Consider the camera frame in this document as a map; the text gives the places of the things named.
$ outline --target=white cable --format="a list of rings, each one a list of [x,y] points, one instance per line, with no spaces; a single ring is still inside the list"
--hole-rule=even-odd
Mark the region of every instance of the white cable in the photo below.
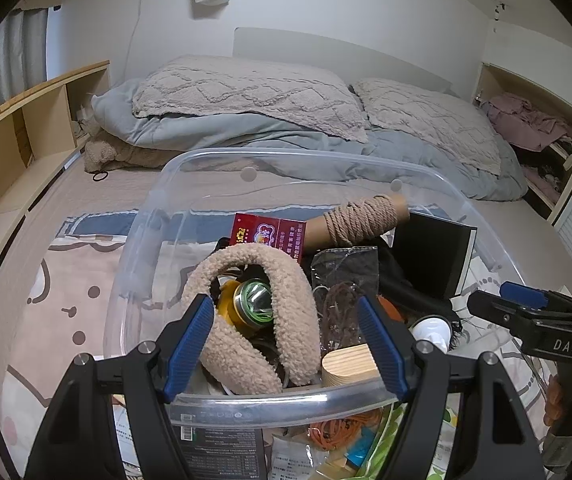
[[[140,24],[141,2],[142,1],[143,0],[140,0],[140,2],[137,5],[137,20],[135,21],[135,27],[133,27],[132,34],[130,35],[130,40],[128,41],[128,48],[126,50],[126,59],[124,60],[124,72],[122,73],[121,83],[124,83],[124,81],[126,80],[126,69],[128,68],[128,58],[130,57],[130,47],[132,47],[132,40],[135,38],[135,32],[137,31],[137,26]]]

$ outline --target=white bottle cap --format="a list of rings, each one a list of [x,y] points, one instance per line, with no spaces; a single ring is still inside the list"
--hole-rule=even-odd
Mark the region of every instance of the white bottle cap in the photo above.
[[[419,319],[410,331],[417,341],[430,341],[444,354],[448,352],[452,329],[448,321],[442,317],[430,316]]]

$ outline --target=plastic bin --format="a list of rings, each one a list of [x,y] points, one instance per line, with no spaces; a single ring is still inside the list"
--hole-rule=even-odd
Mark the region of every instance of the plastic bin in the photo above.
[[[125,354],[140,341],[155,339],[166,323],[181,317],[178,298],[188,273],[210,252],[212,245],[205,243],[230,234],[234,213],[304,220],[348,200],[392,190],[424,212],[477,226],[475,250],[487,269],[501,281],[522,283],[474,206],[429,168],[330,152],[197,150],[166,165],[132,225],[112,287],[105,356]],[[487,340],[493,343],[482,349],[495,350],[504,336],[491,334]],[[287,390],[278,396],[186,393],[176,397],[170,415],[184,425],[275,428],[339,418],[393,399],[381,380]]]

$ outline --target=white headboard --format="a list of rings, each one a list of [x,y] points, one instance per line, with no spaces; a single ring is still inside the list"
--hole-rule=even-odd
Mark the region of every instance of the white headboard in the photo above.
[[[233,56],[325,68],[346,84],[364,77],[382,77],[454,95],[449,81],[412,63],[365,46],[304,32],[236,28]]]

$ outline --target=blue gripper pad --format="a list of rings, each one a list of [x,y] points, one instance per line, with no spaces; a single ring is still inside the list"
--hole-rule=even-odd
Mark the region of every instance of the blue gripper pad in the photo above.
[[[548,298],[542,291],[518,283],[502,283],[499,287],[499,295],[504,300],[513,301],[534,310],[546,308],[548,305]]]
[[[359,328],[366,337],[368,348],[377,364],[386,390],[402,400],[410,390],[405,377],[403,358],[368,298],[362,296],[357,301],[357,305]]]
[[[163,400],[172,402],[188,386],[214,320],[215,307],[205,296],[168,361],[168,378],[163,386]]]

